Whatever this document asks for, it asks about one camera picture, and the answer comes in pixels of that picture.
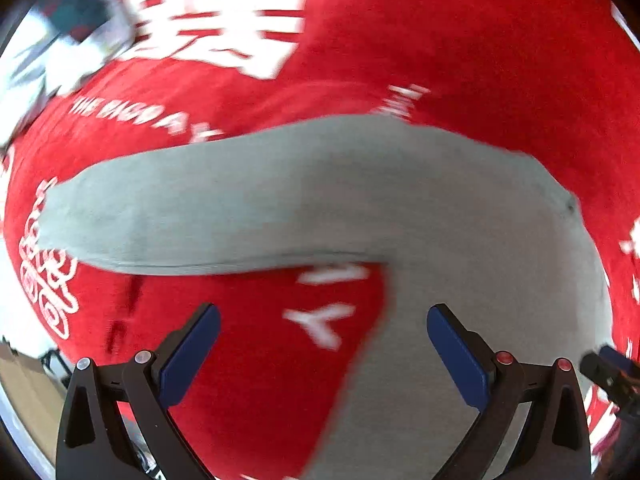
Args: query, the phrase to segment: red fabric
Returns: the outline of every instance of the red fabric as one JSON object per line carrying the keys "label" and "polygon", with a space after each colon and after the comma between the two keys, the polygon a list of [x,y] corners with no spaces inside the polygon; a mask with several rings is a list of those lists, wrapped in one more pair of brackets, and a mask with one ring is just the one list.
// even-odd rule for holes
{"label": "red fabric", "polygon": [[[223,134],[210,137],[218,140],[328,114],[368,113],[388,105],[385,100],[400,101],[412,123],[535,156],[578,196],[610,278],[614,340],[622,349],[631,342],[637,357],[640,311],[631,292],[635,260],[621,252],[619,242],[629,239],[640,214],[640,54],[612,19],[609,0],[306,0],[302,12],[292,15],[304,17],[303,32],[292,36],[297,49],[273,80],[206,62],[132,59],[111,63],[82,89],[81,98],[104,100],[94,102],[87,116],[78,110],[86,110],[89,101],[55,99],[16,142],[4,226],[16,271],[22,263],[18,245],[43,180],[66,180],[102,160],[186,144],[196,124],[220,129]],[[389,88],[412,84],[430,92],[408,103]],[[139,102],[161,105],[159,119],[185,112],[186,127],[171,135],[165,126],[152,127],[156,120],[134,124],[135,118],[97,118],[110,100],[127,102],[119,111]],[[383,285],[382,270],[375,269],[366,282],[306,291],[294,284],[295,272],[300,271],[146,278],[80,264],[68,282],[80,307],[68,314],[70,337],[60,346],[73,359],[90,354],[100,364],[116,362],[155,346],[202,301],[219,304],[228,323],[225,331],[229,326],[237,331],[221,336],[175,418],[216,471],[261,480],[296,476],[325,424],[341,373],[380,315]],[[302,356],[315,357],[305,353],[308,338],[293,344],[294,335],[287,333],[284,349],[266,336],[267,313],[278,302],[313,310],[344,297],[363,306],[366,319],[354,328],[353,341],[318,363],[327,382],[319,380],[312,392],[314,408],[299,412],[301,406],[291,407],[287,397],[278,400],[274,392],[286,386],[302,394],[290,372],[308,377]],[[265,354],[249,340],[254,337],[267,345]],[[224,359],[216,360],[218,354]],[[271,357],[290,362],[292,355],[292,368],[270,382],[270,368],[262,364]],[[220,380],[221,373],[232,388]],[[258,379],[252,383],[247,375],[255,373]],[[251,416],[259,416],[258,406],[265,402],[282,402],[290,418],[269,420],[280,429],[265,434],[258,424],[250,427],[249,416],[229,420],[218,408],[254,402]],[[284,428],[294,422],[299,425],[286,434]],[[594,417],[591,427],[596,422]],[[229,462],[216,449],[215,443],[231,432],[242,435],[242,460],[255,465],[253,473],[232,471],[231,454],[238,448],[228,450]],[[273,454],[292,462],[277,468],[258,462]]]}

